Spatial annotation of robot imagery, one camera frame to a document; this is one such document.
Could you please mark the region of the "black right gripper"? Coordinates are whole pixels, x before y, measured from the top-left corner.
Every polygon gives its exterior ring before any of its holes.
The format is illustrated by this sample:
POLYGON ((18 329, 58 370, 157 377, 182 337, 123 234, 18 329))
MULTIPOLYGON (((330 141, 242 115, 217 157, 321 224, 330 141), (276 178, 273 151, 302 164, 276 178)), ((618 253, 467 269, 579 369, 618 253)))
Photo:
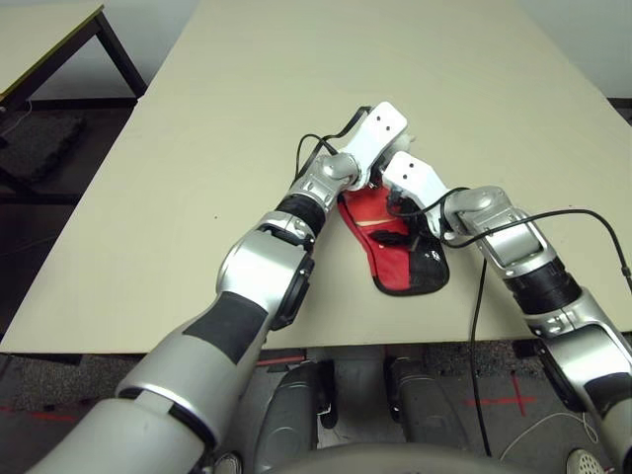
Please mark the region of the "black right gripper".
POLYGON ((408 234, 380 229, 371 233, 371 239, 379 245, 409 245, 409 252, 415 253, 419 245, 431 237, 427 219, 420 214, 406 217, 404 222, 408 234))

